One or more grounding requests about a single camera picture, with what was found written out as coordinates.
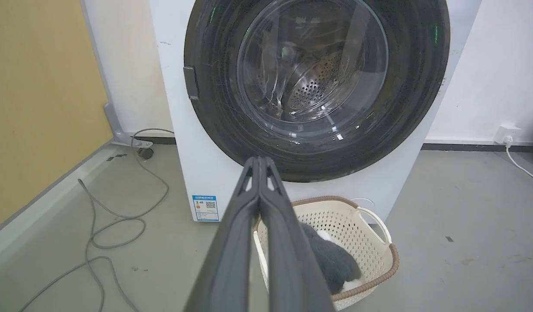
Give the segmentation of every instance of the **white power cord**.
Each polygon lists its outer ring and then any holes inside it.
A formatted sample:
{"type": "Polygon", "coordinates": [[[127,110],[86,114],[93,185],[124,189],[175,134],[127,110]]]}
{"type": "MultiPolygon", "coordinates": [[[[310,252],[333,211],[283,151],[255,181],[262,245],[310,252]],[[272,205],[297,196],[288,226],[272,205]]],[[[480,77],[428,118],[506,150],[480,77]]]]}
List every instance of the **white power cord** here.
{"type": "Polygon", "coordinates": [[[504,143],[506,144],[506,153],[507,153],[507,156],[509,157],[509,159],[511,160],[511,162],[517,167],[519,168],[520,170],[524,171],[526,174],[528,174],[529,176],[531,176],[533,178],[533,174],[528,172],[528,170],[526,170],[525,168],[519,166],[517,164],[517,162],[515,162],[515,160],[513,160],[513,158],[511,157],[511,154],[509,152],[509,148],[511,147],[511,144],[513,144],[513,137],[512,136],[506,136],[504,138],[504,143]]]}

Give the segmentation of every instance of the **gray floor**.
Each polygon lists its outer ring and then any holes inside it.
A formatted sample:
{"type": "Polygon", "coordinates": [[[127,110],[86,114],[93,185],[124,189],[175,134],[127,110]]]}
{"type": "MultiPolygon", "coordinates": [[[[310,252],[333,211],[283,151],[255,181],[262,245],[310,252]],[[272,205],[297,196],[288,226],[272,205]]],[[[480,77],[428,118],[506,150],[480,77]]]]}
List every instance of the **gray floor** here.
{"type": "MultiPolygon", "coordinates": [[[[516,154],[533,172],[530,154],[516,154]]],[[[146,166],[171,186],[164,203],[144,217],[140,239],[108,255],[120,283],[142,311],[181,311],[216,224],[191,221],[175,146],[158,146],[146,166]]],[[[126,215],[144,209],[163,186],[115,158],[89,185],[95,197],[126,215]]],[[[45,284],[83,260],[91,213],[79,193],[0,270],[0,312],[15,312],[45,284]]],[[[97,227],[114,216],[99,210],[97,227]]],[[[533,180],[502,153],[421,152],[387,220],[399,249],[397,274],[348,312],[533,311],[533,180]]],[[[103,233],[102,244],[140,229],[126,222],[103,233]]],[[[106,262],[94,267],[106,289],[104,311],[128,311],[106,262]]],[[[268,311],[257,259],[252,261],[251,311],[268,311]]],[[[45,292],[27,311],[96,311],[99,291],[86,268],[45,292]]]]}

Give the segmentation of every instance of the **white plastic laundry basket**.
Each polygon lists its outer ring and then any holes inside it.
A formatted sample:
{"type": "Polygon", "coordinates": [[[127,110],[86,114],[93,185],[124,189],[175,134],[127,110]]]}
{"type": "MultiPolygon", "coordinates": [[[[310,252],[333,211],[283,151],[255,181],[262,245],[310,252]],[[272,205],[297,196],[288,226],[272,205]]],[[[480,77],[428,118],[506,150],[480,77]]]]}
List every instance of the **white plastic laundry basket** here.
{"type": "MultiPolygon", "coordinates": [[[[384,222],[371,211],[342,197],[319,197],[293,203],[299,221],[316,230],[327,231],[357,261],[362,286],[332,296],[336,310],[342,310],[368,296],[378,285],[395,274],[399,255],[384,222]],[[384,237],[379,237],[363,214],[374,219],[384,237]]],[[[268,289],[267,228],[259,220],[253,233],[263,279],[268,289]]]]}

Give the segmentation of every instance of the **washing machine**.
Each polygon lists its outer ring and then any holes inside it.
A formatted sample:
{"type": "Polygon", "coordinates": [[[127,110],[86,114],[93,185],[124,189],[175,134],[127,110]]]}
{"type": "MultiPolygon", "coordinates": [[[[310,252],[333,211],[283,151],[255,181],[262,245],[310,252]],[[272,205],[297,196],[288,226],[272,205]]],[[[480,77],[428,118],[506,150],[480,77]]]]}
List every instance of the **washing machine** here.
{"type": "Polygon", "coordinates": [[[386,219],[480,2],[150,0],[193,220],[221,220],[250,156],[292,200],[386,219]]]}

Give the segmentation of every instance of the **energy label sticker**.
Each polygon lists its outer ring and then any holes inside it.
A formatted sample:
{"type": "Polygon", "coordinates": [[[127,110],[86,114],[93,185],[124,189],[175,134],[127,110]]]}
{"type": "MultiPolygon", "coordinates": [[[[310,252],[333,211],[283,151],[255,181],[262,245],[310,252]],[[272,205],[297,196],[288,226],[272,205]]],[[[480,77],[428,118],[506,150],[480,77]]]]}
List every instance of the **energy label sticker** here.
{"type": "Polygon", "coordinates": [[[192,195],[197,221],[218,221],[216,196],[192,195]]]}

